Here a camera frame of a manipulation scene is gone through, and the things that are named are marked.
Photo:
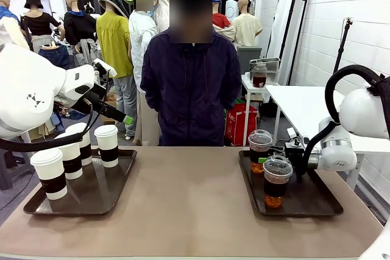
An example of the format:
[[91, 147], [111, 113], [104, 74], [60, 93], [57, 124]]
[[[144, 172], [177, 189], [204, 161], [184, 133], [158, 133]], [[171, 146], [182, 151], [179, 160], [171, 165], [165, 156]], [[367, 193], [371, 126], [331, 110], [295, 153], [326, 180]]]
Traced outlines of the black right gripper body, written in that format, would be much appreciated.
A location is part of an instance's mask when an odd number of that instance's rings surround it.
[[287, 159], [293, 166], [299, 166], [302, 162], [305, 148], [299, 141], [286, 142], [284, 152]]

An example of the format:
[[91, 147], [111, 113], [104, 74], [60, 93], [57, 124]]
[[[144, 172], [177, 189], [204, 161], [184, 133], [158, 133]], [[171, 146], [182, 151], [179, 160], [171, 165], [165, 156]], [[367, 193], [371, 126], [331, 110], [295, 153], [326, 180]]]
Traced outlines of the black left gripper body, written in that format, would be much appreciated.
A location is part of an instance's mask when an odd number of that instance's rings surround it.
[[99, 111], [105, 94], [106, 88], [95, 83], [92, 89], [87, 91], [71, 108], [79, 113], [89, 114], [90, 105], [84, 101], [86, 99], [92, 104], [94, 111]]

